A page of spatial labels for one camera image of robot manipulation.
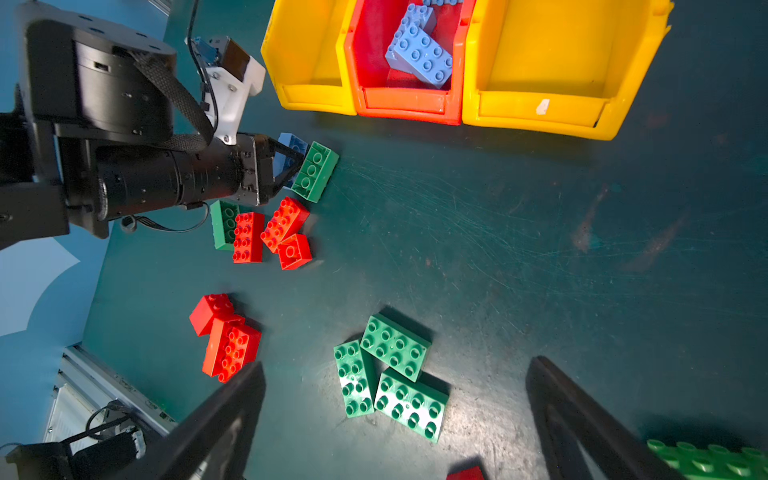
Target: green brick stud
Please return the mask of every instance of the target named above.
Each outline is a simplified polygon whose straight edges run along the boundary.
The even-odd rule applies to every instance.
[[[374,406],[430,442],[437,443],[447,404],[445,393],[423,383],[410,382],[393,369],[387,369],[379,379]]]
[[[373,413],[376,371],[371,356],[360,349],[357,340],[333,347],[333,356],[346,416],[352,418]]]
[[[214,226],[214,247],[216,250],[235,251],[232,243],[235,241],[235,217],[240,213],[236,204],[224,200],[216,200],[210,206],[210,222]]]
[[[339,154],[316,141],[312,142],[291,190],[316,204],[338,161]]]
[[[741,453],[735,453],[720,445],[699,450],[688,442],[669,447],[659,440],[648,440],[647,444],[667,465],[689,480],[768,479],[768,458],[760,450],[744,447]]]
[[[377,313],[368,320],[360,346],[415,382],[422,374],[422,365],[432,344]]]

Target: green lego brick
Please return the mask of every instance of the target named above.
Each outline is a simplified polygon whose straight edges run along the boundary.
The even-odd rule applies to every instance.
[[[232,243],[235,241],[235,217],[240,213],[236,204],[224,200],[216,200],[210,206],[210,222],[214,226],[214,247],[216,250],[235,251]]]
[[[346,416],[352,418],[373,413],[376,370],[371,356],[360,349],[357,340],[333,347],[333,356],[336,358]]]
[[[291,190],[316,204],[338,161],[339,154],[316,141],[312,142]]]
[[[371,316],[362,335],[362,349],[391,366],[411,382],[419,379],[432,344],[386,318]]]
[[[402,423],[409,429],[437,443],[448,396],[424,385],[413,383],[387,369],[379,379],[376,410]]]
[[[741,453],[735,453],[720,445],[699,450],[687,442],[668,447],[659,440],[648,440],[647,444],[667,465],[689,480],[768,479],[768,458],[760,450],[744,447]]]

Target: red plastic bin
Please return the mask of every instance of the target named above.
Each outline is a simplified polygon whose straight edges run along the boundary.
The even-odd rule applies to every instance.
[[[415,75],[389,68],[384,58],[400,20],[412,3],[420,5],[413,0],[357,0],[344,42],[355,108],[366,117],[459,125],[465,41],[475,0],[433,6],[437,25],[430,37],[453,56],[453,72],[440,90],[423,84]]]

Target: yellow bin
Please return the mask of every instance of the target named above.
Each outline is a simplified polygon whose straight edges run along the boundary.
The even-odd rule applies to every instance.
[[[344,41],[355,0],[277,0],[261,55],[288,110],[357,115]]]
[[[670,27],[669,0],[478,0],[462,120],[610,140]]]

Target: table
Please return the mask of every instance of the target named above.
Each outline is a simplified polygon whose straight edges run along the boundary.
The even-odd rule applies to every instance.
[[[166,41],[198,91],[190,6],[174,3]],[[203,0],[195,32],[260,60],[270,10]],[[219,386],[187,316],[231,293],[263,331],[247,478],[444,478],[473,462],[545,478],[524,386],[536,355],[643,440],[768,449],[768,5],[681,2],[670,23],[610,142],[285,111],[267,81],[241,130],[341,154],[310,205],[315,260],[233,265],[208,227],[115,229],[85,348],[181,420]],[[332,348],[380,310],[433,341],[426,378],[450,391],[437,445],[344,414]]]

